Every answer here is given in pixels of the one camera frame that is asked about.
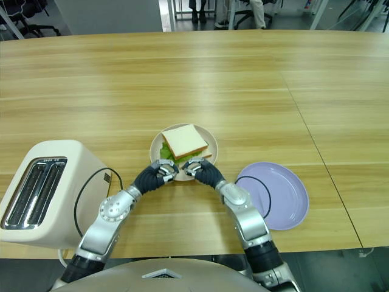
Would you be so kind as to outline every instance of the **black cable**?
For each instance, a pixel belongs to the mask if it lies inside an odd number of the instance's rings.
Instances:
[[[359,19],[357,20],[357,22],[355,23],[355,25],[353,26],[352,30],[353,32],[355,32],[365,21],[366,19],[369,17],[370,13],[371,13],[371,10],[370,10],[370,7],[373,5],[372,1],[367,1],[366,3],[366,6],[365,6],[365,9],[363,10],[361,16],[359,17]],[[366,11],[369,9],[370,13],[367,14],[367,16],[365,18],[363,18],[366,14]]]
[[[341,12],[341,14],[338,16],[338,20],[343,16],[343,14],[346,13],[346,11],[355,3],[357,0],[351,0],[351,2],[347,5],[347,7]]]
[[[256,181],[259,181],[266,189],[267,191],[267,194],[269,195],[269,208],[265,214],[265,216],[263,217],[264,219],[269,215],[270,213],[270,210],[272,208],[272,197],[270,196],[270,192],[269,192],[269,189],[267,188],[267,186],[262,182],[262,180],[258,179],[258,178],[255,178],[254,176],[249,176],[249,175],[244,175],[244,176],[241,176],[240,178],[238,178],[236,181],[235,181],[235,184],[240,181],[242,178],[252,178],[252,179],[255,179]]]
[[[112,168],[110,167],[103,167],[102,169],[99,169],[97,170],[93,175],[91,175],[87,180],[86,182],[84,183],[83,187],[81,188],[80,192],[78,193],[77,195],[77,199],[75,200],[75,203],[74,203],[74,209],[73,209],[73,217],[74,217],[74,224],[75,224],[75,227],[78,231],[78,234],[80,235],[80,237],[82,238],[83,236],[83,233],[81,232],[81,229],[80,227],[78,226],[78,221],[77,221],[77,204],[78,204],[78,201],[80,200],[80,197],[81,197],[81,194],[82,192],[84,191],[85,187],[87,186],[87,184],[91,181],[91,179],[96,175],[98,174],[99,172],[102,172],[103,170],[110,170],[112,171],[113,173],[116,174],[117,178],[119,179],[120,181],[120,189],[123,190],[123,181],[122,181],[122,178],[120,177],[120,175],[115,171],[113,170]]]
[[[382,30],[382,32],[385,32],[386,29],[387,29],[387,26],[388,26],[388,21],[389,21],[389,11],[388,11],[388,15],[387,15],[387,18],[385,20],[385,25],[384,25],[384,29]]]

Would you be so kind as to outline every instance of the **lavender plate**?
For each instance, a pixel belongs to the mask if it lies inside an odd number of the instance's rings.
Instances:
[[[287,230],[299,225],[309,209],[308,193],[302,181],[286,167],[272,162],[256,162],[248,165],[238,175],[260,179],[269,189],[272,205],[265,222],[269,229]],[[269,208],[266,188],[252,178],[241,178],[237,185],[246,189],[253,205],[262,216]]]

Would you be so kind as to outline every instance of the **gray floor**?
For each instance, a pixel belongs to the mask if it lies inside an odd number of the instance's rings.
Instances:
[[[376,248],[365,258],[359,257],[358,249],[284,253],[282,257],[304,292],[389,290],[388,248]],[[212,260],[211,256],[192,258]],[[106,268],[131,261],[111,259]],[[46,291],[63,270],[57,260],[0,259],[0,292]]]
[[[211,9],[214,7],[215,0],[209,0]],[[62,35],[70,35],[71,32],[64,23],[60,12],[58,11],[54,0],[48,0],[49,5],[47,6],[47,11],[50,16],[47,16],[44,12],[35,15],[33,18],[29,19],[31,24],[43,24],[43,25],[52,25],[58,28]],[[159,0],[160,2],[160,12],[162,27],[165,32],[171,31],[170,20],[168,17],[168,6],[167,0]],[[314,15],[311,13],[305,13],[303,6],[306,0],[285,0],[284,7],[281,11],[274,16],[273,24],[270,29],[309,29],[313,21]],[[329,0],[327,8],[323,14],[321,21],[318,24],[317,29],[319,30],[351,30],[355,23],[358,22],[361,18],[361,14],[366,7],[366,2],[360,0],[359,4],[353,6],[349,11],[344,15],[343,18],[350,15],[346,20],[337,24],[337,18],[340,12],[347,6],[349,0]],[[244,4],[241,5],[242,9],[246,9]],[[182,0],[182,8],[185,11],[188,11],[188,0]],[[265,5],[265,11],[270,13],[272,11],[272,4]],[[367,31],[369,32],[381,32],[384,27],[385,15],[380,15],[373,20]],[[191,22],[191,15],[177,16],[177,19],[174,21],[177,31],[192,31],[192,30],[214,30],[215,26],[215,17],[213,15],[208,15],[208,21],[206,24],[193,24]],[[254,23],[253,19],[248,19],[243,22],[239,29],[253,29]],[[45,30],[44,35],[46,37],[55,36],[53,31]],[[33,35],[28,34],[26,38],[33,38]],[[1,32],[0,31],[0,41],[2,40],[12,40],[12,34],[9,31]]]

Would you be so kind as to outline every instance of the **person's leg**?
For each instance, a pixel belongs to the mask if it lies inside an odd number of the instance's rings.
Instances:
[[[189,0],[189,8],[192,9],[192,22],[197,23],[199,21],[196,10],[196,0]]]
[[[227,13],[230,7],[229,0],[217,0],[215,26],[218,28],[228,27]]]
[[[201,0],[201,8],[199,12],[199,19],[201,23],[207,22],[207,18],[205,17],[205,12],[204,12],[205,3],[207,3],[207,0]]]
[[[266,23],[262,0],[250,0],[250,5],[253,10],[256,29],[265,29]]]
[[[189,0],[189,8],[196,10],[196,0]]]

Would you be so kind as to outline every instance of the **cream toaster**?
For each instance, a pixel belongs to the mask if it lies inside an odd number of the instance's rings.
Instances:
[[[44,141],[30,149],[0,203],[0,239],[48,248],[74,248],[76,197],[86,180],[106,167],[81,142]],[[111,172],[101,171],[85,187],[77,205],[83,233],[106,198]]]

